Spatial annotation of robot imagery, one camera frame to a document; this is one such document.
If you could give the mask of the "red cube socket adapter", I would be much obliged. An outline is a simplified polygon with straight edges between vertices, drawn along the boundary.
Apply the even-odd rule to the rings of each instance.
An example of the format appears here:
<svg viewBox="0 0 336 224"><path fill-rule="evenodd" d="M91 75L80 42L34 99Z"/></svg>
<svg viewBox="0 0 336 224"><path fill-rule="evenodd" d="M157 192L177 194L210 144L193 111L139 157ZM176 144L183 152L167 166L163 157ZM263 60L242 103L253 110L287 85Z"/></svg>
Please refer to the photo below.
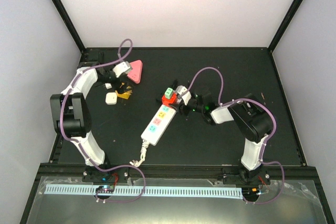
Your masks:
<svg viewBox="0 0 336 224"><path fill-rule="evenodd" d="M165 95L162 96L162 104L164 106L170 107L170 104L175 104L176 101L177 101L177 94L176 93L173 93L170 99L166 98Z"/></svg>

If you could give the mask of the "white long power strip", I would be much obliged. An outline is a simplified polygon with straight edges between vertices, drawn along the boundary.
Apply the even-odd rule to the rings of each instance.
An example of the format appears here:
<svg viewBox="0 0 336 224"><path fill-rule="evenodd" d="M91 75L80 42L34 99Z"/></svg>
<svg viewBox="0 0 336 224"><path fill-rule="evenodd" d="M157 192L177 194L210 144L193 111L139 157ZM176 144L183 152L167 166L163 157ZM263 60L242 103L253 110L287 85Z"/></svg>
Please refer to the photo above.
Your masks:
<svg viewBox="0 0 336 224"><path fill-rule="evenodd" d="M167 129L176 111L165 105L161 105L148 126L141 134L141 139L155 146Z"/></svg>

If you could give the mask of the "pink triangular power strip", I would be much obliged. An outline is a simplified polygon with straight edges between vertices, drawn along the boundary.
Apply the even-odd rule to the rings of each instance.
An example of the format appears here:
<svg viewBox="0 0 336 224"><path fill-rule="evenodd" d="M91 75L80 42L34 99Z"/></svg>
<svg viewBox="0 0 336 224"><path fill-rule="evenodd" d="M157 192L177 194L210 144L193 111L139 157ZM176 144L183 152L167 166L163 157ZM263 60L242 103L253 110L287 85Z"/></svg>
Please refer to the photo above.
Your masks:
<svg viewBox="0 0 336 224"><path fill-rule="evenodd" d="M142 76L143 63L141 60L136 60L130 63L132 70L127 74L127 77L135 84L139 84Z"/></svg>

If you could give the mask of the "white USB charger plug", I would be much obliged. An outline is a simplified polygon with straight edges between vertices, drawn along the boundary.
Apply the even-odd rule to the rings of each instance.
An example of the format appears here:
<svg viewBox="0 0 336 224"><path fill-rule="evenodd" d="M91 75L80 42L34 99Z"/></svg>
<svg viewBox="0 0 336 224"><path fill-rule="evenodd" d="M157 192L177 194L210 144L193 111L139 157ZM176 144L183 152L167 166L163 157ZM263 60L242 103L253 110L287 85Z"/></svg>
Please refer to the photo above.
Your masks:
<svg viewBox="0 0 336 224"><path fill-rule="evenodd" d="M107 90L112 89L112 85L109 83L105 83L104 86Z"/></svg>

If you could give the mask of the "yellow cube socket adapter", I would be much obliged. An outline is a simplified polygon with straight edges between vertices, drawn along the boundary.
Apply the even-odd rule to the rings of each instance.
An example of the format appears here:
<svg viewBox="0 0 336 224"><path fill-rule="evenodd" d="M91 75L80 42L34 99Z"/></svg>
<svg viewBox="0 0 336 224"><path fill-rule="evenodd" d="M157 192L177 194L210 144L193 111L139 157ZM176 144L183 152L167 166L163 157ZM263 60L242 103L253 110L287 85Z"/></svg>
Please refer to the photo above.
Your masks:
<svg viewBox="0 0 336 224"><path fill-rule="evenodd" d="M125 82L122 82L120 87L115 90L117 97L128 100L132 94L132 87Z"/></svg>

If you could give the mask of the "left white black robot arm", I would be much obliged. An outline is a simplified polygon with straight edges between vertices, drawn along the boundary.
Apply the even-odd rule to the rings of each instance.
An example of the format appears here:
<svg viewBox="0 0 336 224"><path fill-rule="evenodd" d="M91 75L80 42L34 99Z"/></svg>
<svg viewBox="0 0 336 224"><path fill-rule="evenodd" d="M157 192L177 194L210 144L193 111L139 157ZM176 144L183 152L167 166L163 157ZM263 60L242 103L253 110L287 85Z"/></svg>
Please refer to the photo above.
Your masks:
<svg viewBox="0 0 336 224"><path fill-rule="evenodd" d="M114 69L124 64L123 60L118 53L115 61L103 64L94 61L82 65L67 87L50 97L55 132L76 147L85 165L95 168L94 175L102 182L112 177L114 169L107 165L109 160L92 133L92 119L86 97L97 82L119 84L124 72Z"/></svg>

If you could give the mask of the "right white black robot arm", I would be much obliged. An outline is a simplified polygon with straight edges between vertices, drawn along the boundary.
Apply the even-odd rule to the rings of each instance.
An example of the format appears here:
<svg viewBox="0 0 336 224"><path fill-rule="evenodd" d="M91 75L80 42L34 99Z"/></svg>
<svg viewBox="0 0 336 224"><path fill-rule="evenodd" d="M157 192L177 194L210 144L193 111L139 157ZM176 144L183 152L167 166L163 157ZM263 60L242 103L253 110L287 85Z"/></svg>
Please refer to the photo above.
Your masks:
<svg viewBox="0 0 336 224"><path fill-rule="evenodd" d="M191 111L200 113L210 125L234 121L245 138L237 176L244 184L252 183L263 166L268 139L276 130L274 116L252 94L224 105L216 103L207 88L197 93L184 90L184 87L179 86L176 98L169 101L168 96L164 95L162 103L182 115L188 115Z"/></svg>

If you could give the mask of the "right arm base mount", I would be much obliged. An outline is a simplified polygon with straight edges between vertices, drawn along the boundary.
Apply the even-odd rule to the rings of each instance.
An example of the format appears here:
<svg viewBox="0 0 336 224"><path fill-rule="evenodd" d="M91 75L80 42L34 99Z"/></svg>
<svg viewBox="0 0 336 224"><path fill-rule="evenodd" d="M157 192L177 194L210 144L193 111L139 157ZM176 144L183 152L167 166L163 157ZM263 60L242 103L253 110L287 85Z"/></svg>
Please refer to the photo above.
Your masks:
<svg viewBox="0 0 336 224"><path fill-rule="evenodd" d="M242 166L226 166L222 168L222 174L219 176L224 183L236 185L259 185L261 180L265 179L267 171L264 167L249 171Z"/></svg>

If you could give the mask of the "green white plug adapter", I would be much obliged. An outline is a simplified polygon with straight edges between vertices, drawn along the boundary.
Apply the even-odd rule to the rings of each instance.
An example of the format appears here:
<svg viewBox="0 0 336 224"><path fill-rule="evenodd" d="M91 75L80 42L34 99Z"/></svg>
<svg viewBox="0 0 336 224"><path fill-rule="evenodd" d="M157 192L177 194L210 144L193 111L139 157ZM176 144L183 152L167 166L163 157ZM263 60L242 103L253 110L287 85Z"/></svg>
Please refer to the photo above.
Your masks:
<svg viewBox="0 0 336 224"><path fill-rule="evenodd" d="M174 90L172 88L167 88L164 93L164 97L170 100L173 95L174 95Z"/></svg>

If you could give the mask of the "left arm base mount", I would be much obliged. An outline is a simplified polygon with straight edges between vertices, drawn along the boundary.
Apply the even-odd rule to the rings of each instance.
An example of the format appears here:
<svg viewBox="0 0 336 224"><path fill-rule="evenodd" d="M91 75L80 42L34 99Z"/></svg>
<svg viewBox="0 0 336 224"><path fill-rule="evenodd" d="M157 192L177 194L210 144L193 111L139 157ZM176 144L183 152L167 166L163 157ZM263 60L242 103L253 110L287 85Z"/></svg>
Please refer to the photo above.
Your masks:
<svg viewBox="0 0 336 224"><path fill-rule="evenodd" d="M128 179L129 168L118 168L109 172L101 172L95 167L87 166L82 181L94 185L125 183Z"/></svg>

